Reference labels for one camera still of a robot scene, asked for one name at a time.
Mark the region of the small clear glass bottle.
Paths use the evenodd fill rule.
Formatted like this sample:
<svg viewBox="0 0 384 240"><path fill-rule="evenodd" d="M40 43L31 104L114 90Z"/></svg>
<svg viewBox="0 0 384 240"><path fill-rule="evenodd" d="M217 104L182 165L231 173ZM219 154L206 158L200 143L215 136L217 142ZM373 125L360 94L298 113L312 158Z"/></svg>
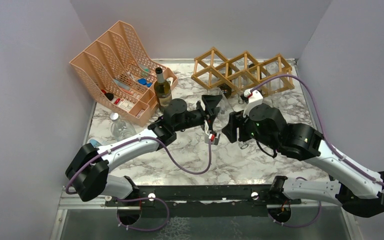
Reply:
<svg viewBox="0 0 384 240"><path fill-rule="evenodd" d="M229 114L231 112L238 112L239 110L234 110L234 108L231 106L229 99L226 98L223 91L220 88L213 88L211 90L207 91L208 95L216 96L221 95L222 98L220 102L217 104L217 107L219 108L219 112L213 122L212 128L215 132L218 134L218 146L225 146L230 145L230 141L227 139L227 137L222 133L222 129L228 124L229 122Z"/></svg>

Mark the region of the dark labelled wine bottle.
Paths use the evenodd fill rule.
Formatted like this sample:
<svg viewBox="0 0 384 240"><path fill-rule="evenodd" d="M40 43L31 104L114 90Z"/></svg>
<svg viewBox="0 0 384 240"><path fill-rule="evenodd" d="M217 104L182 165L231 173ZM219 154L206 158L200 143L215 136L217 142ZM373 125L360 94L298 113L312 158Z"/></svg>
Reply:
<svg viewBox="0 0 384 240"><path fill-rule="evenodd" d="M226 75L227 73L227 76L229 77L230 75L233 74L233 70L229 67L229 68L222 68L220 71L219 71L222 75ZM232 96L232 88L227 85L226 83L223 83L221 85L218 86L218 88L220 88L221 92L224 94L224 96L226 98L230 98Z"/></svg>

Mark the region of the tall clear glass bottle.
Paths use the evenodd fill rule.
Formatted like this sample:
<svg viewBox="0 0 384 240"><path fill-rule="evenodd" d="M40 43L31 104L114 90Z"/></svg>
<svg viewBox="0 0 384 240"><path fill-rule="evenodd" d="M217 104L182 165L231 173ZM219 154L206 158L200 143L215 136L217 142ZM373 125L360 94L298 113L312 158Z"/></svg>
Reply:
<svg viewBox="0 0 384 240"><path fill-rule="evenodd" d="M252 62L249 62L246 67L245 67L245 64L243 61L236 61L233 63L239 70L243 70L244 68L249 68L249 67L252 67L253 66L253 63ZM235 79L235 82L236 82L236 85L240 88L240 91L237 92L237 103L239 105L243 105L244 104L244 101L242 100L241 98L241 95L243 94L244 92L244 89L245 87L249 84L249 78L243 74L243 75L240 75L238 76L236 79Z"/></svg>

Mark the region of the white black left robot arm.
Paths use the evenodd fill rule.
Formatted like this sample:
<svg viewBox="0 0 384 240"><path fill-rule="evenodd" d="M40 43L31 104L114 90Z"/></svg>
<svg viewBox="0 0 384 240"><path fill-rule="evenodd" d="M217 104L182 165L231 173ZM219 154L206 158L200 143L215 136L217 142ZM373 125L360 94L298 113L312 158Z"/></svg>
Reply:
<svg viewBox="0 0 384 240"><path fill-rule="evenodd" d="M83 202L107 195L118 198L124 205L132 205L137 200L133 181L128 177L110 178L109 173L130 160L160 149L164 149L182 171L192 175L206 173L212 164L212 145L218 144L219 134L213 130L213 123L220 112L218 104L222 99L221 94L204 94L196 103L196 109L188 110L183 99L175 98L156 121L136 135L100 147L84 144L65 171L68 178L65 192L78 194ZM168 145L176 140L177 132L195 127L202 127L208 146L207 167L198 172L182 167L168 150Z"/></svg>

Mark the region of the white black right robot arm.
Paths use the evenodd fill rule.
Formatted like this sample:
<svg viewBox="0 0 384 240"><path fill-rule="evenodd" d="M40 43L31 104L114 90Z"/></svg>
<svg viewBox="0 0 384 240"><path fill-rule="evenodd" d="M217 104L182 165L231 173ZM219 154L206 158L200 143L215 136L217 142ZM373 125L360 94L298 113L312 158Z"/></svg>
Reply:
<svg viewBox="0 0 384 240"><path fill-rule="evenodd" d="M255 140L275 154L313 165L332 177L331 181L305 181L276 176L268 190L269 199L276 204L316 200L362 218L384 212L384 171L369 170L334 153L319 131L305 123L288 123L277 108L262 103L248 115L231 112L222 133L231 143Z"/></svg>

